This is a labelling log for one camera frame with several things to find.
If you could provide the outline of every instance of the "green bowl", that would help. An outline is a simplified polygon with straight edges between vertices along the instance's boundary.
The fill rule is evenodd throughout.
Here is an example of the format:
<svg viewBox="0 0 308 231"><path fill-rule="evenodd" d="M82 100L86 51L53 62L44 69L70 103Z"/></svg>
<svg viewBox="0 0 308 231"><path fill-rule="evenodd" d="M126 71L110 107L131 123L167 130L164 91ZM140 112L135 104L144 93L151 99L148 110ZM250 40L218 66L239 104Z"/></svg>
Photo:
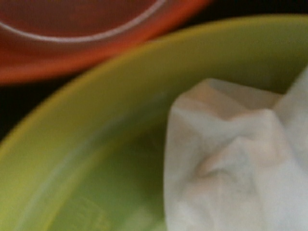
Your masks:
<svg viewBox="0 0 308 231"><path fill-rule="evenodd" d="M165 230L173 100L211 77L284 92L308 63L308 16L232 19L150 42L87 72L0 147L0 230Z"/></svg>

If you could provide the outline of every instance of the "crumpled tissue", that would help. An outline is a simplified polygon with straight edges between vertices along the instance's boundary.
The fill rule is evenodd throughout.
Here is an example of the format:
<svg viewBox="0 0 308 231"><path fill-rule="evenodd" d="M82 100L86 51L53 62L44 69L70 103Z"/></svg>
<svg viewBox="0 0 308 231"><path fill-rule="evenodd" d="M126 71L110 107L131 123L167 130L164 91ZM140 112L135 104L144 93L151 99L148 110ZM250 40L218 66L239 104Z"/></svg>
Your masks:
<svg viewBox="0 0 308 231"><path fill-rule="evenodd" d="M173 103L168 231L308 231L308 69L285 95L206 79Z"/></svg>

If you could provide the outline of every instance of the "black surface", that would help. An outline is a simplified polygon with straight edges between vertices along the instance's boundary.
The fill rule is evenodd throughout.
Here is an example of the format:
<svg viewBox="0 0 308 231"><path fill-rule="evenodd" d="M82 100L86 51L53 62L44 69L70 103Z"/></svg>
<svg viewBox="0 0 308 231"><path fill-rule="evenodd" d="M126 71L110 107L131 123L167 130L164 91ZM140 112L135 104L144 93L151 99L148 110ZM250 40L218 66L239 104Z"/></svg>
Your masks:
<svg viewBox="0 0 308 231"><path fill-rule="evenodd" d="M181 28L219 19L269 13L308 13L307 0L217 0ZM34 107L74 76L0 87L0 141Z"/></svg>

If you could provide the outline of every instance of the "orange bowl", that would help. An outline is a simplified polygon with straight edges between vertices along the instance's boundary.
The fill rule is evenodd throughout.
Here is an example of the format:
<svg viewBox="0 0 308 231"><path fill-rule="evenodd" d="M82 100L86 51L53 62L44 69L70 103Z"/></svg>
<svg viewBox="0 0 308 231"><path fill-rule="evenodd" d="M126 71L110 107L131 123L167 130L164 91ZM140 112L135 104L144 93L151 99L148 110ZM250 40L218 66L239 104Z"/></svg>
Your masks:
<svg viewBox="0 0 308 231"><path fill-rule="evenodd" d="M80 72L180 25L211 0L0 1L0 85Z"/></svg>

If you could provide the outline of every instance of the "white paper towel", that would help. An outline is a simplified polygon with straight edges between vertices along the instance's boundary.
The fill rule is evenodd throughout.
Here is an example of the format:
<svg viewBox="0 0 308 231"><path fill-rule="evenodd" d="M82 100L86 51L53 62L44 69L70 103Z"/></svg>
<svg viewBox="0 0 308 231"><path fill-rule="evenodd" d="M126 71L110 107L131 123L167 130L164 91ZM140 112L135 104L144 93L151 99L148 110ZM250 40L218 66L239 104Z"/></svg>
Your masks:
<svg viewBox="0 0 308 231"><path fill-rule="evenodd" d="M169 231L308 230L307 89L303 73L283 97L214 79L179 96L165 153Z"/></svg>

